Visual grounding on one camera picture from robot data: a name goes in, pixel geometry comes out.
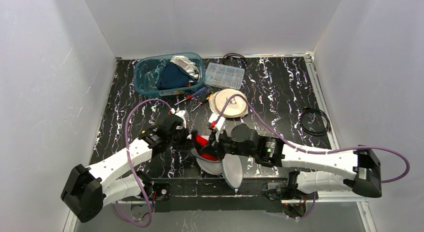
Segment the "red bra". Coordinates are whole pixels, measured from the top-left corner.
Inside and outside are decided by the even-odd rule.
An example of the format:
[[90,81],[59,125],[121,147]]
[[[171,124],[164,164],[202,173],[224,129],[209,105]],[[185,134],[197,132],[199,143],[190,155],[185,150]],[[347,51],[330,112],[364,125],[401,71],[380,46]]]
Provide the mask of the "red bra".
[[210,142],[200,135],[193,135],[192,142],[197,154],[200,158],[206,161],[218,162],[219,157],[215,154],[214,148],[210,145]]

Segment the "dark blue lace bra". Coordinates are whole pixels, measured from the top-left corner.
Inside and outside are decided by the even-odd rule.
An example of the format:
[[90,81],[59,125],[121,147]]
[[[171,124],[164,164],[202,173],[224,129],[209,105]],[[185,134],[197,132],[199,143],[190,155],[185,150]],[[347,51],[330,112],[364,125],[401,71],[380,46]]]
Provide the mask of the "dark blue lace bra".
[[190,81],[195,85],[198,83],[197,79],[184,68],[168,62],[159,74],[156,87],[158,90],[176,89],[187,86]]

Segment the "teal plastic bin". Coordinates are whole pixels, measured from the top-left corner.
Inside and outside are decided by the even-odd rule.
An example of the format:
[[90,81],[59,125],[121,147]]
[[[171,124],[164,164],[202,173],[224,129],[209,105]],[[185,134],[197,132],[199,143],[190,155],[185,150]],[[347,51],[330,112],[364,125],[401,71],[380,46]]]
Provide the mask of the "teal plastic bin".
[[[158,90],[156,83],[159,78],[161,70],[165,67],[166,63],[171,62],[171,58],[176,55],[186,56],[192,62],[195,62],[195,65],[199,69],[200,78],[198,83],[195,85],[192,81],[187,84],[185,87],[176,88],[176,89],[167,89],[167,90]],[[204,81],[206,78],[206,69],[203,59],[196,53],[176,53],[176,54],[167,54],[160,56],[153,56],[144,58],[135,65],[134,68],[134,89],[150,98],[158,98],[160,96],[169,96],[177,95],[183,93],[193,94],[198,89],[203,87]]]

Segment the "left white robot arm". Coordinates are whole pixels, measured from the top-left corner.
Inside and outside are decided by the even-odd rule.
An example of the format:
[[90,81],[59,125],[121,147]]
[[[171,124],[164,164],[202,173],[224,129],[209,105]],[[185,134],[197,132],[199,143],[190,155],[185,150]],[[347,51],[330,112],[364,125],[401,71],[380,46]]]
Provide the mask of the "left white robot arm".
[[186,110],[168,115],[160,125],[147,129],[134,139],[129,148],[123,148],[88,167],[82,164],[75,166],[60,195],[61,200],[84,223],[96,217],[110,203],[141,196],[137,180],[140,180],[144,189],[148,189],[151,179],[142,172],[124,177],[130,171],[129,162],[136,166],[164,153],[170,146],[185,147],[187,118]]

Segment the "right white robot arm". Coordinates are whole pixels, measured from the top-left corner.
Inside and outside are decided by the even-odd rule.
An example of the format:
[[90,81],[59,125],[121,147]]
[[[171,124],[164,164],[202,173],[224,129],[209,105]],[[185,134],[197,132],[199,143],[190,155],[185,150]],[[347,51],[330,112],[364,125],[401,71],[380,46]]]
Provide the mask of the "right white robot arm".
[[370,198],[382,196],[381,162],[370,148],[360,146],[343,152],[308,147],[269,136],[260,136],[245,124],[213,130],[214,154],[252,157],[263,167],[305,168],[289,173],[283,189],[289,193],[311,194],[321,190],[351,190]]

